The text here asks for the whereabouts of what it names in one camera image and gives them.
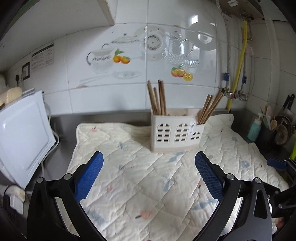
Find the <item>white microwave oven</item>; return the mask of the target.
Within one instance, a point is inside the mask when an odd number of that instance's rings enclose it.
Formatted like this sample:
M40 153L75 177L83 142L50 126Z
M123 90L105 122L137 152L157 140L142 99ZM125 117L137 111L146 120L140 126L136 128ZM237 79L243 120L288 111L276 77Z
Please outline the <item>white microwave oven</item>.
M41 91L1 110L1 173L21 188L55 142Z

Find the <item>green plastic object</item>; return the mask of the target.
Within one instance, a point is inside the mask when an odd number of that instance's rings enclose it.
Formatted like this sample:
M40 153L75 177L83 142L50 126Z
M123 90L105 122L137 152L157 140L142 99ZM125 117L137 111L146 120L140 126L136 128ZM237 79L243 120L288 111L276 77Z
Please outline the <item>green plastic object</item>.
M292 160L294 160L295 156L296 156L296 132L293 133L293 137L294 137L293 149L290 154L290 159L292 159Z

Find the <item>dark utensil pot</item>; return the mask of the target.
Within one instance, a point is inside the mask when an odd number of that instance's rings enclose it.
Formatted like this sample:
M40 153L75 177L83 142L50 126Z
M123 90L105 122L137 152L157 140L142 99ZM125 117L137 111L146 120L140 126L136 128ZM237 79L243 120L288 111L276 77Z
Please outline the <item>dark utensil pot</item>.
M295 133L295 125L292 125L288 117L278 115L274 119L277 125L274 129L268 128L267 118L263 116L263 125L261 128L261 137L264 141L273 142L279 146L285 145Z

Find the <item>teal soap bottle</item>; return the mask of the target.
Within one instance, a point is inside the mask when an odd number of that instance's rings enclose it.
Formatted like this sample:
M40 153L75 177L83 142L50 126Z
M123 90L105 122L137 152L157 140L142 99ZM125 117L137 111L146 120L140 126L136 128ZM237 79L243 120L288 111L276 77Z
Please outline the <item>teal soap bottle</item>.
M258 113L257 117L255 118L254 122L252 123L249 132L247 134L247 138L248 140L255 142L260 130L261 130L261 123L262 123L262 118L263 118L263 114L262 113Z

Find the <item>cream plastic utensil holder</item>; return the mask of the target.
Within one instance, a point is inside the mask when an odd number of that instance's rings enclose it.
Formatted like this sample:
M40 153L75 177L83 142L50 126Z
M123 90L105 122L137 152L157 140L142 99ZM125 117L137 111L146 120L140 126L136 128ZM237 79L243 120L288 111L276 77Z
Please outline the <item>cream plastic utensil holder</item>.
M204 125L199 124L199 108L171 108L167 115L151 114L151 151L190 151L199 146Z

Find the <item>wooden chopstick fan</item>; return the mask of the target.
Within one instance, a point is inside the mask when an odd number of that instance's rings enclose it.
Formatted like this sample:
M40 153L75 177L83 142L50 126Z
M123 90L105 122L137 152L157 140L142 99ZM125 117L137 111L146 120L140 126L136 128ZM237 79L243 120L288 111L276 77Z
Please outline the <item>wooden chopstick fan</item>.
M163 82L158 80L159 85L159 103L161 108L161 115L165 115L164 96L163 96Z
M149 91L149 98L151 101L152 112L154 115L157 115L158 114L158 107L157 107L157 103L156 103L156 99L155 99L155 95L154 95L154 90L153 90L152 84L149 80L147 81L147 88Z

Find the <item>white quilted patterned mat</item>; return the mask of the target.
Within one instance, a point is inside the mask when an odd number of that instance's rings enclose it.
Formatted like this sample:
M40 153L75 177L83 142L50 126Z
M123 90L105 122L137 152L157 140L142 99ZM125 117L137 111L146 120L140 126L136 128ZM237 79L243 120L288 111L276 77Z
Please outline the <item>white quilted patterned mat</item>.
M74 173L95 151L104 156L81 206L107 240L193 240L218 205L195 167L199 151L238 179L259 177L288 189L257 146L231 130L233 121L232 114L211 116L196 150L165 154L151 152L149 126L79 124L67 172Z

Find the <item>wall power socket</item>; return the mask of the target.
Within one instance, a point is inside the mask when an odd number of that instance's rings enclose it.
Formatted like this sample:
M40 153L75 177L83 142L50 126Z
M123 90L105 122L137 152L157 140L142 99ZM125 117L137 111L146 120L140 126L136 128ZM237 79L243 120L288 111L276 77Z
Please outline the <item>wall power socket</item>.
M22 80L26 80L30 78L30 62L27 62L22 66L22 75L21 75Z

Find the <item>yellow gas pipe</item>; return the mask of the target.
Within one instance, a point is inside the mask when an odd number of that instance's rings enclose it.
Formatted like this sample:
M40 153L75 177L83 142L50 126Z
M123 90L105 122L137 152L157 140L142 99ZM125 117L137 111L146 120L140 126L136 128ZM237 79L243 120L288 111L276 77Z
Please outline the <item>yellow gas pipe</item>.
M238 80L239 80L241 68L242 68L242 65L243 65L244 54L245 54L246 47L247 47L247 39L248 39L247 20L244 20L243 21L243 42L242 42L242 49L241 49L239 60L238 60L238 65L237 65L237 70L236 70L236 75L235 75L235 78L234 78L234 82L233 82L232 87L231 87L231 90L230 90L230 93L233 96L235 94L235 90L236 90L237 85L238 85Z

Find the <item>white plastic rice spoon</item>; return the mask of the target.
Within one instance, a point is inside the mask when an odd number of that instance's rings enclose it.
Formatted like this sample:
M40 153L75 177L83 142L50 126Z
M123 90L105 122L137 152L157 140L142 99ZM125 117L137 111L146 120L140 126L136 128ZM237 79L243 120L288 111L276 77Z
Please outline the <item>white plastic rice spoon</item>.
M266 122L269 130L271 130L272 115L273 115L272 108L270 105L267 105L265 117L266 117Z

